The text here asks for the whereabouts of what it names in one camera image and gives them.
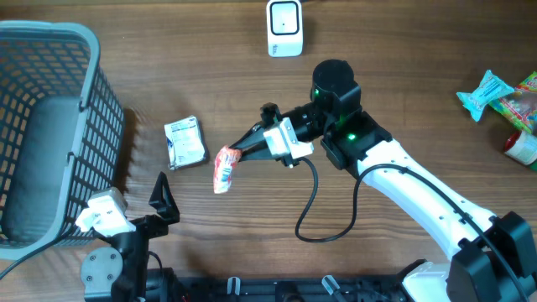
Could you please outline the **red small carton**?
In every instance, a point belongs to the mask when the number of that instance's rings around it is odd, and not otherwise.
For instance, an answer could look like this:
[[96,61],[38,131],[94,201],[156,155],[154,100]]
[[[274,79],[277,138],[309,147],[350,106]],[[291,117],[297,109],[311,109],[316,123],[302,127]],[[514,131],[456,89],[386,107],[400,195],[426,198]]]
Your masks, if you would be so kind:
[[215,194],[223,194],[230,190],[232,185],[232,171],[236,168],[242,157],[239,149],[224,146],[215,158],[213,175],[213,191]]

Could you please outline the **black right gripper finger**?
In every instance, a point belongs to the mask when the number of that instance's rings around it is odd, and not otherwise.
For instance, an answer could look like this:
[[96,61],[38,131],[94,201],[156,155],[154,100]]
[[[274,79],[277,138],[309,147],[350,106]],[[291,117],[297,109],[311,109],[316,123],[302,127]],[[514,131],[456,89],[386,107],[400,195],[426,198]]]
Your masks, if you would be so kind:
[[232,143],[229,148],[247,150],[249,148],[266,147],[267,144],[263,135],[265,130],[265,124],[257,122],[241,138]]
[[262,160],[275,160],[275,157],[271,154],[269,147],[266,144],[259,144],[243,150],[240,158],[240,162]]

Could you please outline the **Haribo gummy bag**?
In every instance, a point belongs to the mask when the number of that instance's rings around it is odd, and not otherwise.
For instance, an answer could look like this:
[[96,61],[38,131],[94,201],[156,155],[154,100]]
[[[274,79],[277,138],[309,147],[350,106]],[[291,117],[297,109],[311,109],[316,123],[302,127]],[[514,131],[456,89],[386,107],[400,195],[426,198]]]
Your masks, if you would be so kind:
[[536,72],[520,82],[514,93],[489,103],[490,107],[500,113],[515,128],[536,134]]

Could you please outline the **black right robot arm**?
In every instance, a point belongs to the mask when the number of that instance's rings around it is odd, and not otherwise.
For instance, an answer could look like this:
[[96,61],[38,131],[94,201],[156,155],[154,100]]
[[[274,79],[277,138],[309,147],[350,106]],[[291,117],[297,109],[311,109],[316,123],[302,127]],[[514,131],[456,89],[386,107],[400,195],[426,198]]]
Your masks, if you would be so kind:
[[273,104],[234,148],[242,159],[305,162],[319,140],[327,158],[358,184],[386,195],[435,240],[446,262],[420,260],[399,282],[412,301],[526,301],[536,290],[536,246],[518,214],[496,216],[414,161],[362,109],[361,88],[344,60],[313,71],[310,101],[283,113]]

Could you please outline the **teal snack packet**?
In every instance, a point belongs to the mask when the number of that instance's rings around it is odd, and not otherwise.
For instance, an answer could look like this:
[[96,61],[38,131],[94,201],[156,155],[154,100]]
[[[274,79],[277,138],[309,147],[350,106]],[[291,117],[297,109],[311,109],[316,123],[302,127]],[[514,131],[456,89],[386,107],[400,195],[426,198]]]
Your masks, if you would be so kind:
[[512,94],[515,89],[487,70],[479,86],[471,93],[457,92],[456,96],[470,112],[472,119],[479,122],[485,107],[492,101]]

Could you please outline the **white tag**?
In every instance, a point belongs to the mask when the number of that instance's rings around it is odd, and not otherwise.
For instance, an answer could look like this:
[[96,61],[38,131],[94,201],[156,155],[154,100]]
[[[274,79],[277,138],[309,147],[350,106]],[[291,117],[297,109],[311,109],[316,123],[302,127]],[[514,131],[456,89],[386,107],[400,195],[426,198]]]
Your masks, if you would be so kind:
[[198,118],[189,116],[164,125],[169,169],[175,170],[185,166],[201,163],[206,159]]

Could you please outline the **green lid jar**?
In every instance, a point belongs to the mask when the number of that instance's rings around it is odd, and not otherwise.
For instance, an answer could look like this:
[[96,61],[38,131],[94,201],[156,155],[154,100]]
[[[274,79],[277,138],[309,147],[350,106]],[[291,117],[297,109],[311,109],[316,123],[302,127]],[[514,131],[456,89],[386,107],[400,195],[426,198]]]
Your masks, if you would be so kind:
[[504,144],[503,151],[510,158],[536,171],[536,137],[525,131],[517,131]]

